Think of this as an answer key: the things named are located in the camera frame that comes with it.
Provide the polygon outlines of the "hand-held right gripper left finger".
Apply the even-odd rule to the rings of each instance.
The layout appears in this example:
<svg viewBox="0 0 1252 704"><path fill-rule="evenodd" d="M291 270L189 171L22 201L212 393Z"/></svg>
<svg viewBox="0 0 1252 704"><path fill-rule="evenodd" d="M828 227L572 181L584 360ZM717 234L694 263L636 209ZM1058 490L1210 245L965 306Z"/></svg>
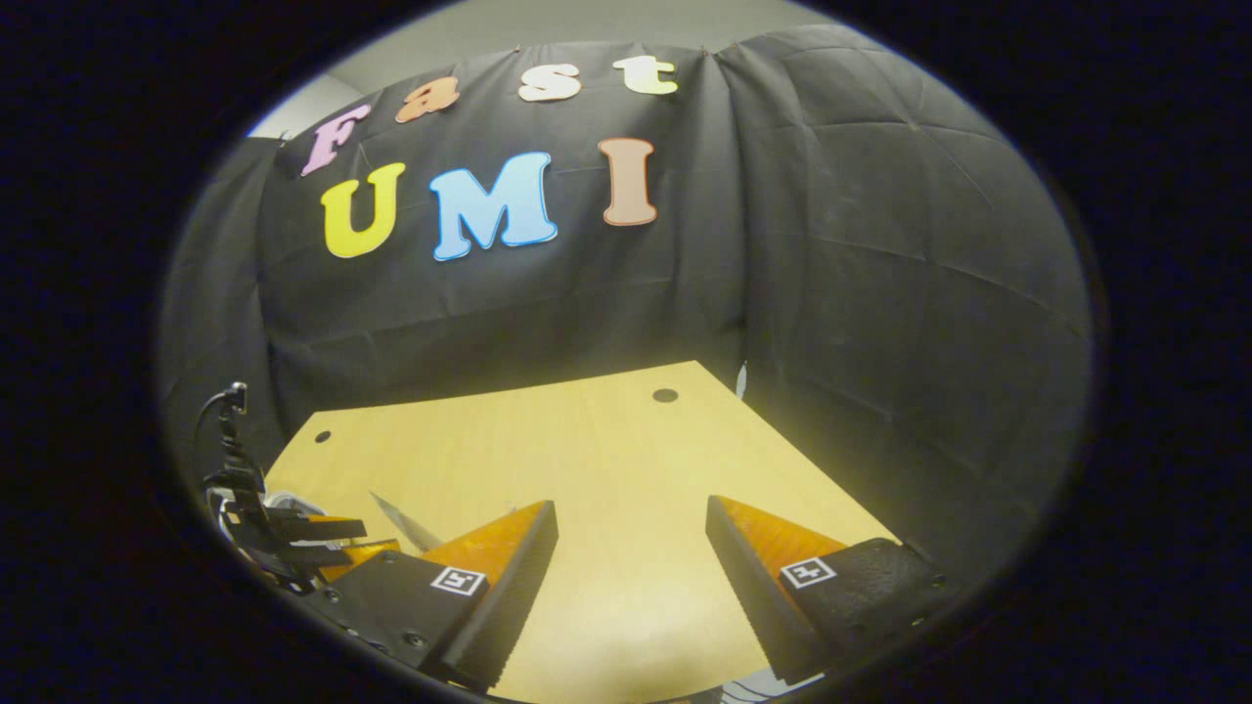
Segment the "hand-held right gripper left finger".
<svg viewBox="0 0 1252 704"><path fill-rule="evenodd" d="M558 544L553 501L537 501L419 556L381 552L308 598L351 638L424 676L496 686Z"/></svg>

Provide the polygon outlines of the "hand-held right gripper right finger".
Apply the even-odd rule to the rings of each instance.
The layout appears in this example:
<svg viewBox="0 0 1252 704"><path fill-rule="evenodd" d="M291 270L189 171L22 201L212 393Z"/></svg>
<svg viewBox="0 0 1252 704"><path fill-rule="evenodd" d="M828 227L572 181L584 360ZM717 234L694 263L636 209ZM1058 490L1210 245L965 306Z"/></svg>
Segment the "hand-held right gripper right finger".
<svg viewBox="0 0 1252 704"><path fill-rule="evenodd" d="M706 536L788 684L858 670L948 609L948 576L886 537L845 545L741 501L707 499Z"/></svg>

